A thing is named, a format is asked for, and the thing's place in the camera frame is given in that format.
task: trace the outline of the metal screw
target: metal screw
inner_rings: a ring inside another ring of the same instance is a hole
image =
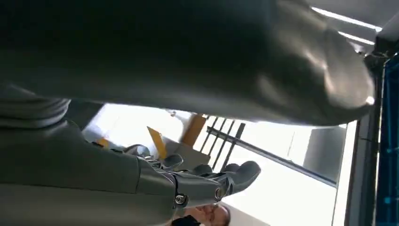
[[[183,194],[176,195],[175,202],[177,205],[182,205],[186,201],[186,196]]]
[[[215,199],[216,200],[221,200],[223,196],[226,194],[223,188],[218,187],[215,191]]]

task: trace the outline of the yellow object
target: yellow object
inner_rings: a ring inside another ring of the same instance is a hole
[[[159,159],[165,159],[167,152],[166,152],[165,144],[162,141],[161,134],[158,131],[151,129],[148,126],[147,126],[147,129],[150,132],[150,135],[151,135],[152,141],[155,144],[155,147],[157,148],[157,151],[159,154]]]
[[[103,147],[109,147],[109,145],[110,145],[110,142],[108,142],[108,140],[106,140],[106,139],[104,139],[104,138],[101,138],[101,139],[98,139],[97,141],[96,141],[96,143],[97,144],[99,144],[99,145],[102,145]]]

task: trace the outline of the dark gray cloth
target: dark gray cloth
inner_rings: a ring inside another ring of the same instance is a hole
[[[0,84],[0,128],[38,129],[59,122],[69,99],[42,98],[20,87]]]

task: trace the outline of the white wall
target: white wall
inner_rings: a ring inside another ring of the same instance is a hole
[[[157,156],[147,126],[178,142],[190,125],[192,113],[176,111],[175,117],[159,108],[105,104],[83,130],[88,141],[105,138],[115,146],[142,144]]]
[[[226,206],[230,210],[231,214],[231,222],[230,226],[269,226],[267,223],[264,223],[226,203],[222,203],[222,205]]]

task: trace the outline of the ceiling light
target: ceiling light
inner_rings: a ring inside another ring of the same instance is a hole
[[[329,12],[329,11],[326,11],[326,10],[323,10],[323,9],[320,9],[320,8],[312,7],[312,9],[314,11],[322,14],[322,15],[327,16],[327,17],[331,17],[331,18],[334,18],[334,19],[342,20],[342,21],[345,21],[345,22],[348,22],[348,23],[351,23],[351,24],[356,24],[356,25],[359,25],[359,26],[362,26],[362,27],[367,27],[367,28],[370,28],[370,29],[374,29],[376,32],[380,32],[383,29],[381,27],[378,27],[378,26],[375,26],[375,25],[372,25],[372,24],[368,24],[368,23],[364,23],[364,22],[362,22],[360,20],[355,20],[355,19],[352,19],[350,17],[342,16],[342,15],[339,15],[339,14],[336,14],[336,13],[332,13],[332,12]]]
[[[366,103],[368,103],[369,105],[373,105],[374,104],[374,97],[367,97],[366,99]]]
[[[362,39],[362,38],[359,38],[357,36],[353,36],[353,35],[350,35],[350,34],[347,34],[347,33],[343,33],[343,32],[338,32],[338,33],[340,35],[342,35],[342,36],[345,36],[348,39],[352,39],[352,40],[356,40],[356,41],[359,41],[359,42],[363,42],[363,43],[368,44],[368,45],[372,45],[373,46],[375,44],[374,42],[372,42],[370,40]]]

